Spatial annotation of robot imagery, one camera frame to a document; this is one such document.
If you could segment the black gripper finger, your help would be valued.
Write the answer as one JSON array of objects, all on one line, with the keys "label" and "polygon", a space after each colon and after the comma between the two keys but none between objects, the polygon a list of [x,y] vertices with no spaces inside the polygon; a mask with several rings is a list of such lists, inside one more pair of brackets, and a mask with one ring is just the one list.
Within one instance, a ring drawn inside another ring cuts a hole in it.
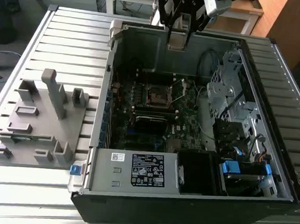
[{"label": "black gripper finger", "polygon": [[185,35],[184,48],[188,46],[190,37],[196,31],[202,31],[209,21],[204,3],[193,1],[190,8],[190,21],[188,32]]},{"label": "black gripper finger", "polygon": [[158,0],[160,23],[167,29],[166,45],[169,45],[173,25],[180,15],[181,0]]}]

